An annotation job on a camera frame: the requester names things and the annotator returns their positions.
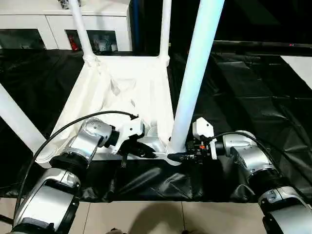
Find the cabinet door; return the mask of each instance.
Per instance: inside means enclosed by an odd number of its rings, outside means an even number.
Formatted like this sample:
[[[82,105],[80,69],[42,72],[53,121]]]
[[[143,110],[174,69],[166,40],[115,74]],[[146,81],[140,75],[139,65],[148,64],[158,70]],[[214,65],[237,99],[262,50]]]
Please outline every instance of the cabinet door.
[[[0,46],[58,49],[45,16],[0,15]]]
[[[94,51],[131,51],[131,33],[127,17],[82,16]],[[72,16],[47,16],[59,49],[75,49],[80,41]]]

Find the robotic arm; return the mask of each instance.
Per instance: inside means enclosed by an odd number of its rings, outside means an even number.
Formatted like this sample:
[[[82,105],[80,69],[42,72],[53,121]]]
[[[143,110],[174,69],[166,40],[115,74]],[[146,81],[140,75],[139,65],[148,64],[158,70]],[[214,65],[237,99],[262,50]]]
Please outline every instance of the robotic arm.
[[[74,221],[79,199],[76,197],[81,180],[98,147],[112,147],[116,153],[122,143],[133,135],[144,132],[139,118],[116,131],[99,119],[89,118],[78,134],[54,157],[27,198],[22,202],[14,219],[11,233],[66,234]]]
[[[223,136],[227,156],[240,165],[264,214],[268,234],[312,233],[312,210],[259,149],[257,144],[241,135]]]
[[[178,162],[202,163],[205,157],[216,159],[216,154],[226,154],[240,167],[249,187],[253,190],[264,214],[263,224],[268,234],[311,234],[312,210],[297,190],[273,165],[259,146],[243,133],[225,134],[217,141],[212,125],[203,118],[193,123],[194,140],[186,153],[168,155]]]

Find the red object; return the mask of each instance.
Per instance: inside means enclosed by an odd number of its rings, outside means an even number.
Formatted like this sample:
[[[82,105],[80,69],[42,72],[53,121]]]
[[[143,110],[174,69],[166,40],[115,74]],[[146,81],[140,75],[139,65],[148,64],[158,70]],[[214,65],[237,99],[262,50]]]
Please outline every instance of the red object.
[[[76,45],[73,36],[68,36],[68,39],[69,39],[70,45],[72,46],[72,50],[73,50],[73,51],[77,51],[79,48],[78,48],[78,46]]]

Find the wrinkled black plastic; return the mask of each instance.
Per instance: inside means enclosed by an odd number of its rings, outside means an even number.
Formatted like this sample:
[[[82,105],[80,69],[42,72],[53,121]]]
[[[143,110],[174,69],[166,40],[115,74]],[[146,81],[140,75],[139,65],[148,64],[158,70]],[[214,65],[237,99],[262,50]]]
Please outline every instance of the wrinkled black plastic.
[[[82,68],[81,53],[12,52],[0,58],[0,82],[47,137]],[[171,55],[169,84],[175,112],[186,58]],[[312,179],[312,90],[278,56],[212,54],[194,120],[206,118],[216,133],[247,130],[286,152]],[[0,196],[16,197],[19,176],[31,152],[2,121]],[[308,198],[312,187],[278,152],[272,154],[285,176]],[[43,169],[36,165],[25,192]],[[203,165],[171,166],[161,160],[94,161],[82,184],[84,201],[185,200],[254,201],[234,162],[222,156]]]

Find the floor tile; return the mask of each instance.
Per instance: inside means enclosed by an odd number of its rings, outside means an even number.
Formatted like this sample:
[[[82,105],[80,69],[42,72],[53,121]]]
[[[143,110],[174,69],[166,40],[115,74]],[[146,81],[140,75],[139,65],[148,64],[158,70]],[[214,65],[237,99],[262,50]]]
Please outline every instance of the floor tile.
[[[13,218],[15,202],[13,198],[0,198],[0,214]],[[11,230],[11,225],[0,222],[0,233],[9,233]]]
[[[128,234],[180,234],[181,202],[91,203],[84,234],[105,234],[112,228]]]
[[[185,228],[196,234],[266,234],[257,204],[183,202]]]
[[[83,234],[83,230],[87,221],[87,215],[89,211],[89,202],[80,202],[78,210],[76,212],[76,217],[72,224],[69,234]]]

